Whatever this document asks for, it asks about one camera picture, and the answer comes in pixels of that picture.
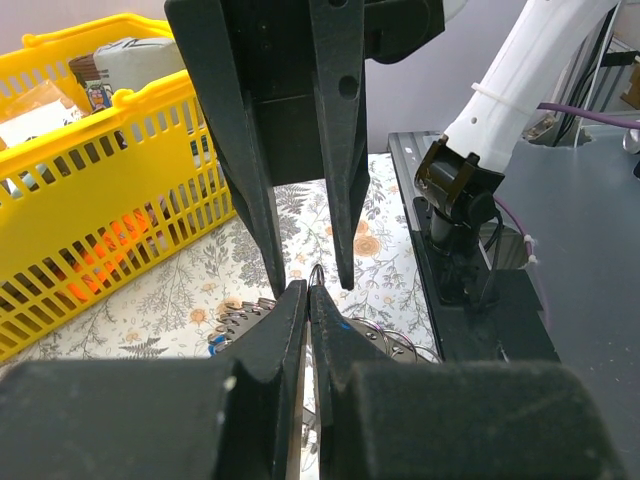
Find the screw hole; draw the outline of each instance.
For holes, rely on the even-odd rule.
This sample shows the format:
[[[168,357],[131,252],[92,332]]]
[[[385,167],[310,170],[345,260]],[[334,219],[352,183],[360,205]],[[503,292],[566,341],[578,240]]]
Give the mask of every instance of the screw hole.
[[[342,98],[353,100],[358,95],[358,81],[352,76],[346,75],[340,79],[338,90]]]

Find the yellow plastic basket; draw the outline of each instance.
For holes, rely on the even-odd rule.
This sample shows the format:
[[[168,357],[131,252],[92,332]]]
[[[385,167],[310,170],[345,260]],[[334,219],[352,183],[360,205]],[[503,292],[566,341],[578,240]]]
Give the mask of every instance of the yellow plastic basket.
[[[0,56],[0,110],[49,78],[89,111],[67,62],[127,36],[171,32],[123,14],[25,35]],[[186,70],[112,101],[0,152],[0,361],[235,214]]]

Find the floral tablecloth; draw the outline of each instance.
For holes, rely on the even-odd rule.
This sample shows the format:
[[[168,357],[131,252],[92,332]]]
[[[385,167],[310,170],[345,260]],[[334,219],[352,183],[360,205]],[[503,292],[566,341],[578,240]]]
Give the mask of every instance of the floral tablecloth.
[[[353,291],[341,289],[324,181],[276,192],[290,279],[321,263],[346,316],[360,316],[432,347],[424,295],[389,155],[369,157],[371,186],[354,242]],[[259,250],[235,218],[13,357],[158,358],[208,356],[207,335],[226,303],[272,297]]]

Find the dark gray surface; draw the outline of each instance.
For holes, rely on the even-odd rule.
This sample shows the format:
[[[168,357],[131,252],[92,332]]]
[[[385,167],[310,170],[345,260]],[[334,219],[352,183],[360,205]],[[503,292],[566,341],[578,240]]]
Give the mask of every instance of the dark gray surface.
[[[595,132],[577,150],[519,143],[497,194],[538,242],[533,268],[562,362],[587,385],[631,478],[640,478],[640,182],[632,174],[640,157],[622,150],[623,131]],[[406,160],[406,169],[395,162],[401,188],[413,188],[434,138],[390,136],[394,159]]]

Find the gray packaged item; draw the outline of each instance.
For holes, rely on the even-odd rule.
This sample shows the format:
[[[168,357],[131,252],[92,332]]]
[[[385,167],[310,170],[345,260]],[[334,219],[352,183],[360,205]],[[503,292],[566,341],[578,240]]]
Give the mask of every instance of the gray packaged item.
[[[174,40],[159,38],[123,38],[98,48],[93,61],[103,84],[113,92],[129,88],[137,92],[149,82],[184,69]]]

